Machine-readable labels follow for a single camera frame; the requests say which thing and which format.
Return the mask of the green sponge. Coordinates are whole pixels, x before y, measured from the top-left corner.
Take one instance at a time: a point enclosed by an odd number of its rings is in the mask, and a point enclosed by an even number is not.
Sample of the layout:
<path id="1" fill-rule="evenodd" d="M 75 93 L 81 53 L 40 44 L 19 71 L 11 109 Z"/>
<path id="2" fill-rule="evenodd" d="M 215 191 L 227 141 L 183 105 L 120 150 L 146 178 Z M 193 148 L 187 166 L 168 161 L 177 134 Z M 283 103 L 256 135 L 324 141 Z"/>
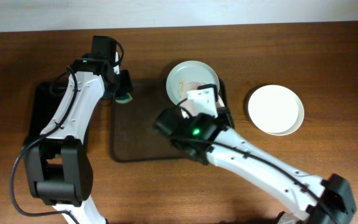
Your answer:
<path id="1" fill-rule="evenodd" d="M 130 93 L 125 93 L 121 96 L 115 97 L 115 102 L 119 104 L 126 104 L 132 101 L 132 96 Z"/>

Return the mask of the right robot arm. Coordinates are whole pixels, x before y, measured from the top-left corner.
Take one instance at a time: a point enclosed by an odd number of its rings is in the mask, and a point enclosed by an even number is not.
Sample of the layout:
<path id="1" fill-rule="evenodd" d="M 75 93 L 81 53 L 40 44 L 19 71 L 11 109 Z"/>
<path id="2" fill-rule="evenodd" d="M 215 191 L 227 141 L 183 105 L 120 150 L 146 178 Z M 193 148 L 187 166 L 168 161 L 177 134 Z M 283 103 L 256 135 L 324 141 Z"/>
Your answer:
<path id="1" fill-rule="evenodd" d="M 357 211 L 349 182 L 329 179 L 292 167 L 246 141 L 217 119 L 214 85 L 186 91 L 178 102 L 190 116 L 173 111 L 167 136 L 188 157 L 233 172 L 276 198 L 300 223 L 350 223 Z"/>

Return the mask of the white plate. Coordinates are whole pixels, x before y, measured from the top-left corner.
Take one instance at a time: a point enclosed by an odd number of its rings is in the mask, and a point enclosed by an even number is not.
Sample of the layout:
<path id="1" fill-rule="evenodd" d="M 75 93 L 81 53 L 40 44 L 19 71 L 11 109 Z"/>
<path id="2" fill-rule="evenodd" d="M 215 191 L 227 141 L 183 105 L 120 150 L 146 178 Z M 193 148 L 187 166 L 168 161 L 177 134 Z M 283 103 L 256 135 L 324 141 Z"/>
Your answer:
<path id="1" fill-rule="evenodd" d="M 305 118 L 299 96 L 280 85 L 264 85 L 256 89 L 250 95 L 246 108 L 252 123 L 274 136 L 294 133 Z"/>
<path id="2" fill-rule="evenodd" d="M 217 118 L 218 108 L 225 107 L 215 84 L 190 82 L 185 85 L 180 97 L 181 100 L 185 98 L 180 106 L 187 109 L 192 116 L 203 113 Z"/>

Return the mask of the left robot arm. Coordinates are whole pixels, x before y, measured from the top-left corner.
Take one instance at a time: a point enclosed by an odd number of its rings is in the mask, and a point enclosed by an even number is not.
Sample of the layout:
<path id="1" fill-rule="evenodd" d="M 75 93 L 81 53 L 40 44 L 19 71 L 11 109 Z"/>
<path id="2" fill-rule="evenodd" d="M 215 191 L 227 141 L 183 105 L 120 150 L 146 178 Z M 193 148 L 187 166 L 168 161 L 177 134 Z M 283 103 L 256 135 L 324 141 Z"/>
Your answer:
<path id="1" fill-rule="evenodd" d="M 93 170 L 86 135 L 99 100 L 131 92 L 123 57 L 86 54 L 67 66 L 68 84 L 56 111 L 41 130 L 28 136 L 23 160 L 31 196 L 53 207 L 68 223 L 107 223 L 91 197 Z"/>

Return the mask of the black small tray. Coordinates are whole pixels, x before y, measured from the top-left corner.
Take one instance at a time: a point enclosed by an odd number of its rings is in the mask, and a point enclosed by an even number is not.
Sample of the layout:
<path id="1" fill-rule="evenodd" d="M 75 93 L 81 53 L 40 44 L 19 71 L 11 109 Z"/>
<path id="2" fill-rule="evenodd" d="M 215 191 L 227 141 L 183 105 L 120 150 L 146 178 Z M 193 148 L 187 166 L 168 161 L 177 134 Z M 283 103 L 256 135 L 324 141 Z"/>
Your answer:
<path id="1" fill-rule="evenodd" d="M 37 85 L 34 95 L 34 104 L 30 120 L 29 134 L 23 147 L 33 138 L 37 138 L 46 125 L 53 118 L 66 92 L 67 82 L 43 82 Z"/>

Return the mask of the pale blue plate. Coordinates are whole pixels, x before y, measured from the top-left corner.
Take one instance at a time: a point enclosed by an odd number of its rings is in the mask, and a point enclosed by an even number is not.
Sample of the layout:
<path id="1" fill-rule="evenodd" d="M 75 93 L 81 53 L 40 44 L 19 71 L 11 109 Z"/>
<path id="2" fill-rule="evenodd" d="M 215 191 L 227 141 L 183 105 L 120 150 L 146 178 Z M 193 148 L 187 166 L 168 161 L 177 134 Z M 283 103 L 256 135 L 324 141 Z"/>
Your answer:
<path id="1" fill-rule="evenodd" d="M 176 105 L 186 97 L 186 92 L 195 84 L 213 84 L 216 85 L 217 91 L 220 90 L 219 78 L 209 65 L 196 60 L 188 60 L 171 69 L 166 81 L 167 95 Z"/>

